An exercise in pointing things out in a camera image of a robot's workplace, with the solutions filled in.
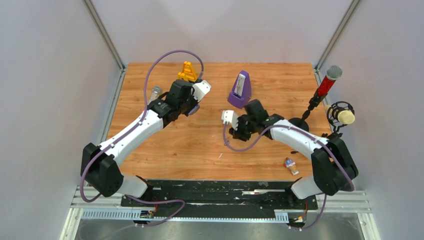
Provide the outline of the purple-grey earbud charging case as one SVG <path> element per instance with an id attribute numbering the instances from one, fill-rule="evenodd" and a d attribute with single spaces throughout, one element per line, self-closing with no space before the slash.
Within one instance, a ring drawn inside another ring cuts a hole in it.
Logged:
<path id="1" fill-rule="evenodd" d="M 189 113 L 188 113 L 188 115 L 189 116 L 191 116 L 191 115 L 194 115 L 198 110 L 200 109 L 200 105 L 199 104 L 197 104 Z"/>

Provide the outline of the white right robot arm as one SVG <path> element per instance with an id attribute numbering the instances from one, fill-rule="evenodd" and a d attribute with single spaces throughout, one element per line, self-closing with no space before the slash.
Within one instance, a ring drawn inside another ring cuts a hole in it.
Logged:
<path id="1" fill-rule="evenodd" d="M 333 196 L 339 191 L 352 192 L 353 179 L 359 171 L 345 142 L 339 137 L 331 139 L 303 130 L 284 117 L 269 115 L 257 99 L 244 107 L 246 113 L 239 116 L 233 110 L 223 110 L 221 119 L 230 126 L 228 133 L 237 140 L 248 141 L 258 133 L 281 142 L 311 161 L 312 175 L 296 180 L 285 195 L 286 204 L 298 209 L 306 198 L 326 194 Z"/>

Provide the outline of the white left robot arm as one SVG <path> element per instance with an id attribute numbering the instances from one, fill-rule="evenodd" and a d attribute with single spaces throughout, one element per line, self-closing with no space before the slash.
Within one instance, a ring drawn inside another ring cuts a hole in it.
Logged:
<path id="1" fill-rule="evenodd" d="M 177 79 L 169 91 L 147 105 L 127 127 L 112 138 L 95 145 L 87 144 L 82 150 L 81 178 L 103 197 L 116 193 L 133 196 L 140 206 L 149 206 L 153 193 L 139 176 L 123 174 L 120 165 L 139 145 L 161 131 L 180 115 L 195 113 L 199 102 L 212 89 L 206 80 L 195 83 Z"/>

